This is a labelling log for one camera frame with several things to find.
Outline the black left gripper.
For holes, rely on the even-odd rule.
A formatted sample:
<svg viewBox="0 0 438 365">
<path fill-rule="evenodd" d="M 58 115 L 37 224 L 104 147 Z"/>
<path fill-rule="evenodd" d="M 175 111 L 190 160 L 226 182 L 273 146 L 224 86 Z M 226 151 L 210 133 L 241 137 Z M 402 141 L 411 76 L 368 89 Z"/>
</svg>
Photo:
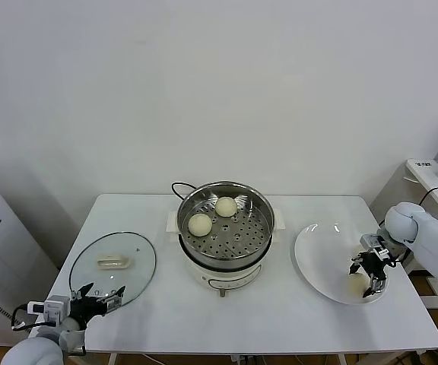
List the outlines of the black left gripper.
<svg viewBox="0 0 438 365">
<path fill-rule="evenodd" d="M 75 320 L 80 329 L 87 328 L 87 324 L 95 316 L 105 316 L 122 305 L 124 287 L 112 290 L 99 301 L 96 297 L 86 297 L 93 287 L 93 283 L 85 284 L 78 290 L 71 291 L 71 311 L 69 317 Z"/>
</svg>

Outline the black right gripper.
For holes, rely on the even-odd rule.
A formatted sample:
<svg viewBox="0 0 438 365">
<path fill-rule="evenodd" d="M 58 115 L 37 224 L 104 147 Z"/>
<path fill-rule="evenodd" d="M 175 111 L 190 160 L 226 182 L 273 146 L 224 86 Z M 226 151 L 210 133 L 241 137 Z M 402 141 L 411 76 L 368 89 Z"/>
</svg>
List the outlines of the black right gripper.
<svg viewBox="0 0 438 365">
<path fill-rule="evenodd" d="M 384 291 L 386 286 L 384 266 L 385 262 L 375 252 L 360 252 L 356 258 L 352 259 L 352 264 L 349 268 L 350 275 L 356 274 L 360 267 L 362 267 L 370 278 L 375 278 L 363 292 L 363 297 L 380 294 Z"/>
</svg>

